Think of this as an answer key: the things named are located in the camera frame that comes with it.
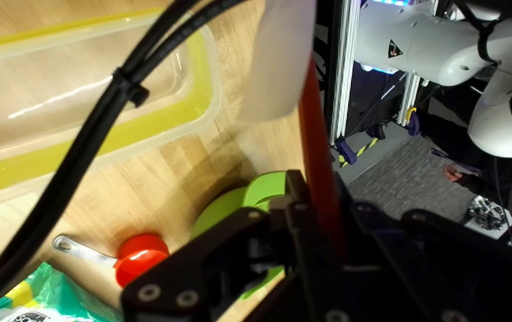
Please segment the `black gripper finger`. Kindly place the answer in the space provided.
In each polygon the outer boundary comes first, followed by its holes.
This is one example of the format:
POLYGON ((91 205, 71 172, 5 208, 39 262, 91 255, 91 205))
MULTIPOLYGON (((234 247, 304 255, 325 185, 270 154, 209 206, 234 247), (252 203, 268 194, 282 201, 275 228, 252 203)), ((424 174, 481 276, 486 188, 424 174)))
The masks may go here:
POLYGON ((297 235, 311 226, 309 190, 298 171, 266 172, 247 188, 245 205, 264 213, 264 231, 250 242, 252 280, 277 272, 300 276, 297 235))

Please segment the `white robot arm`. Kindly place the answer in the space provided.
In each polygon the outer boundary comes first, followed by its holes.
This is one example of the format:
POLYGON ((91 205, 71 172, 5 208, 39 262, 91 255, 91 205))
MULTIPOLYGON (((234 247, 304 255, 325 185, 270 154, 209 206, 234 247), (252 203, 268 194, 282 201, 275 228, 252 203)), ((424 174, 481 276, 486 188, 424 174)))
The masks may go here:
MULTIPOLYGON (((494 4, 458 0, 460 20, 420 6, 370 2, 352 24, 352 60, 408 72, 438 86, 458 86, 488 70, 467 138, 483 153, 512 158, 512 13, 494 4)), ((281 119, 304 88, 313 47, 315 0, 266 0, 255 29, 252 65, 239 115, 281 119)))

